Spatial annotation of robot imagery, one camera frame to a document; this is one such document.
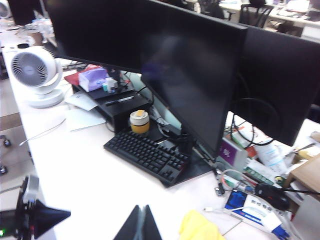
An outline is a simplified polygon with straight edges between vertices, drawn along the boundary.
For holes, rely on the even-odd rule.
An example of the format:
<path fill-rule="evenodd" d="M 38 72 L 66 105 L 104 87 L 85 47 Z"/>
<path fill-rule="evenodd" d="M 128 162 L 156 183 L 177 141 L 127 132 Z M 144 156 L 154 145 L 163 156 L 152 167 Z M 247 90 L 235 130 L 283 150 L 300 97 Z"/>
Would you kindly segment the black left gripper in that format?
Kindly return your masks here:
<path fill-rule="evenodd" d="M 31 240 L 32 234 L 34 234 L 34 238 L 38 239 L 55 225 L 71 216 L 71 212 L 68 210 L 47 207 L 40 200 L 35 201 L 35 198 L 30 200 L 27 197 L 30 183 L 31 176 L 26 176 L 19 187 L 15 209 L 0 212 L 1 238 L 14 237 L 17 240 Z M 30 224 L 31 210 L 33 231 Z"/>

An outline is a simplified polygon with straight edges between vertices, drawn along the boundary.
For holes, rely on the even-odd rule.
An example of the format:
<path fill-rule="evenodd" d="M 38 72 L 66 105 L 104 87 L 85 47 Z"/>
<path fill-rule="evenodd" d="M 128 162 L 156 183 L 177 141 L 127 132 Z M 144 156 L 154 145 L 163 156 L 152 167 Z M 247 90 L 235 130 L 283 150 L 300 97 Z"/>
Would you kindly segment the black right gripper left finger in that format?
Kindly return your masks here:
<path fill-rule="evenodd" d="M 128 218 L 125 220 L 124 224 L 118 231 L 118 233 L 113 238 L 114 240 L 133 240 L 138 227 L 138 217 L 140 214 L 140 207 L 136 205 Z"/>

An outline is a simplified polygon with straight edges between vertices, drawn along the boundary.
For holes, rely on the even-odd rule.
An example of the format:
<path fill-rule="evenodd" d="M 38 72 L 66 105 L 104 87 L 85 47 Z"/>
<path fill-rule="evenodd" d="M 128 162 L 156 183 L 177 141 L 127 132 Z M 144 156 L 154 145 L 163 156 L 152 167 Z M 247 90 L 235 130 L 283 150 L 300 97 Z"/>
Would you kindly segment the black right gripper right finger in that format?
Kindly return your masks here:
<path fill-rule="evenodd" d="M 149 205 L 145 206 L 145 217 L 143 224 L 143 239 L 144 240 L 162 240 L 161 234 L 157 227 Z"/>

